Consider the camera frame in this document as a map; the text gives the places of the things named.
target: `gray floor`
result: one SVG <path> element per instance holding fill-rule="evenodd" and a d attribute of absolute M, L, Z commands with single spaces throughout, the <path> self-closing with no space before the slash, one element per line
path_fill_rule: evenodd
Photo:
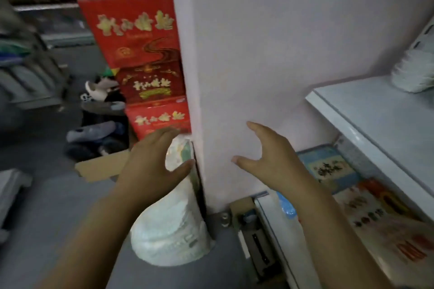
<path fill-rule="evenodd" d="M 81 86 L 78 78 L 75 87 Z M 90 206 L 113 186 L 86 183 L 62 155 L 65 133 L 80 123 L 76 98 L 65 109 L 27 113 L 26 125 L 0 137 L 0 170 L 19 168 L 33 175 L 33 186 L 14 210 L 10 240 L 0 247 L 0 288 L 28 289 L 54 265 L 68 236 Z M 208 220 L 216 245 L 204 258 L 179 267 L 160 268 L 138 259 L 129 239 L 119 254 L 108 288 L 255 288 L 232 229 Z"/>

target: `red box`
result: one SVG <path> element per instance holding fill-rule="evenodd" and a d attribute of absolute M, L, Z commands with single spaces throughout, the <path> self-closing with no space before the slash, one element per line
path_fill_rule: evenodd
<path fill-rule="evenodd" d="M 77 0 L 110 68 L 178 61 L 173 0 Z"/>
<path fill-rule="evenodd" d="M 176 100 L 185 96 L 180 61 L 156 61 L 140 67 L 123 68 L 116 74 L 116 80 L 128 105 L 155 105 L 159 100 Z"/>
<path fill-rule="evenodd" d="M 128 105 L 125 113 L 138 139 L 163 127 L 173 126 L 182 133 L 191 133 L 190 114 L 185 96 L 176 100 L 160 100 L 160 106 Z"/>

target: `white wall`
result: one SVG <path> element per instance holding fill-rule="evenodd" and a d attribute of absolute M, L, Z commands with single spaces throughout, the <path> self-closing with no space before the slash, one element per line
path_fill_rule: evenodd
<path fill-rule="evenodd" d="M 265 187 L 230 163 L 260 155 L 246 120 L 296 150 L 336 131 L 303 98 L 313 86 L 387 72 L 434 0 L 175 0 L 187 97 L 209 212 Z"/>

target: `red gift box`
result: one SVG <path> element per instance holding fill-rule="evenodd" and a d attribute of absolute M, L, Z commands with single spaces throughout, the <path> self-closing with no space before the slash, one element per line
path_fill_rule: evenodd
<path fill-rule="evenodd" d="M 180 59 L 173 0 L 77 0 L 110 68 Z"/>
<path fill-rule="evenodd" d="M 116 80 L 129 105 L 155 105 L 155 101 L 185 96 L 180 61 L 156 61 L 140 67 L 123 68 L 116 74 Z"/>
<path fill-rule="evenodd" d="M 128 105 L 125 109 L 139 140 L 159 128 L 168 126 L 180 128 L 182 133 L 191 133 L 190 114 L 185 96 L 156 102 L 162 105 L 136 104 Z"/>

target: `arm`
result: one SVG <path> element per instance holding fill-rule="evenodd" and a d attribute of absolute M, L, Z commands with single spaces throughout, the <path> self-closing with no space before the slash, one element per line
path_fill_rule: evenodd
<path fill-rule="evenodd" d="M 167 149 L 179 131 L 163 128 L 137 143 L 112 193 L 98 201 L 40 289 L 102 289 L 134 221 L 173 190 L 191 171 L 188 160 L 165 167 Z"/>
<path fill-rule="evenodd" d="M 232 161 L 294 205 L 321 283 L 333 289 L 392 289 L 338 204 L 309 174 L 288 140 L 263 125 L 247 126 L 261 141 L 262 157 L 234 156 Z"/>

